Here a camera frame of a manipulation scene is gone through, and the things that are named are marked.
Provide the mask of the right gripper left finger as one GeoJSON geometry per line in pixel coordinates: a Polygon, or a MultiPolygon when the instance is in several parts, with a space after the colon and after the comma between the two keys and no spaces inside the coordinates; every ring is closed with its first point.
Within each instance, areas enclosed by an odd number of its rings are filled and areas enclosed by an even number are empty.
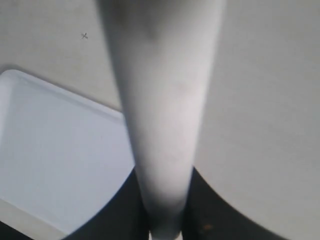
{"type": "Polygon", "coordinates": [[[66,240],[148,240],[149,222],[133,169],[113,198],[66,240]]]}

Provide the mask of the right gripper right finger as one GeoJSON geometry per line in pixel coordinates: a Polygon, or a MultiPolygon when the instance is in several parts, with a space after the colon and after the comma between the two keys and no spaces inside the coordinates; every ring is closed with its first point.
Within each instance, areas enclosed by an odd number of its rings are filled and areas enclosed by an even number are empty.
{"type": "Polygon", "coordinates": [[[320,185],[296,173],[211,183],[194,168],[181,231],[185,240],[317,240],[320,185]]]}

